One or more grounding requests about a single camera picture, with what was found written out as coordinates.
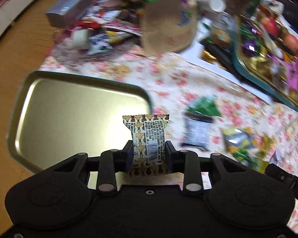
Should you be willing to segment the red apple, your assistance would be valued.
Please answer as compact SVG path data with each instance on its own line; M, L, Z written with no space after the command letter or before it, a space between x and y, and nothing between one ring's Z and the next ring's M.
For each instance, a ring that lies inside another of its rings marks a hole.
M278 36L279 27L273 18L263 17L260 23L264 26L264 29L273 36Z

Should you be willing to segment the full gold teal tray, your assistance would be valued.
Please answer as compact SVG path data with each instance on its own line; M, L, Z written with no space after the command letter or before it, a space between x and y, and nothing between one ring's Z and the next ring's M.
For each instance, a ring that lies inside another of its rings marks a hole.
M262 24L234 17L232 53L235 69L251 83L298 112L298 58Z

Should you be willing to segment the brown paper bag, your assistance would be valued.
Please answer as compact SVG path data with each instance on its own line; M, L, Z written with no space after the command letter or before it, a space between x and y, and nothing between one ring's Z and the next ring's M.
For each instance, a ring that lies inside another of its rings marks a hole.
M146 55L180 52L191 45L197 31L195 0L143 0L141 45Z

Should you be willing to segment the green and white snack packet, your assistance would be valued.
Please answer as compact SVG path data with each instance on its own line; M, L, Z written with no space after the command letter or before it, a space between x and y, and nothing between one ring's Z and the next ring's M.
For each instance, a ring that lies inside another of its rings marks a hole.
M196 147L203 152L209 151L209 131L214 122L213 118L222 116L216 100L216 96L206 95L189 102L183 113L185 133L182 147Z

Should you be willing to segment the silver rectangular box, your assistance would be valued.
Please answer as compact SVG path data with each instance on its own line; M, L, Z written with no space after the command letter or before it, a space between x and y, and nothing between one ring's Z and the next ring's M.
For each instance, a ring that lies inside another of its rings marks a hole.
M52 27L69 29L92 6L93 0L58 0L45 15Z

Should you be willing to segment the brown patterned snack packet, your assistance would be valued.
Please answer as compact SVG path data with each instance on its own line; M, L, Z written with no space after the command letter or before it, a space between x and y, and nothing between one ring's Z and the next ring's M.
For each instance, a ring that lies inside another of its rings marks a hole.
M123 116L124 125L131 131L133 159L130 177L158 176L169 173L165 163L165 127L168 114Z

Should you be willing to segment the empty gold teal tray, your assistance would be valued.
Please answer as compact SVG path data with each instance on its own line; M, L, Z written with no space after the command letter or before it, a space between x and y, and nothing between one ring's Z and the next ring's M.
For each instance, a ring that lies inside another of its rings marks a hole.
M19 89L8 151L38 173L80 152L122 149L131 139L123 117L151 112L149 95L137 85L38 70Z

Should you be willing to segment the floral tablecloth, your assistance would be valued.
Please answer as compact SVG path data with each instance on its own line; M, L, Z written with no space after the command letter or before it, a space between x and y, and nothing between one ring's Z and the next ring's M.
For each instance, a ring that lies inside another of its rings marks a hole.
M186 127L184 112L203 97L210 97L220 112L209 129L210 152L225 153L222 132L237 127L250 131L261 142L273 141L272 149L282 154L281 167L298 176L298 112L284 104L268 104L241 86L187 62L176 53L145 57L139 46L116 59L90 61L71 66L48 56L42 70L80 74L130 83L150 96L153 112L170 116L166 138L180 147Z

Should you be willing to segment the silver yellow snack packet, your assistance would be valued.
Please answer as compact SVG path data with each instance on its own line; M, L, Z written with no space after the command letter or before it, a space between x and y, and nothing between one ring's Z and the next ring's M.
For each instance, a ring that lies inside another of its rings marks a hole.
M225 148L230 153L240 149L253 149L257 147L257 141L251 132L240 128L227 128L222 131Z

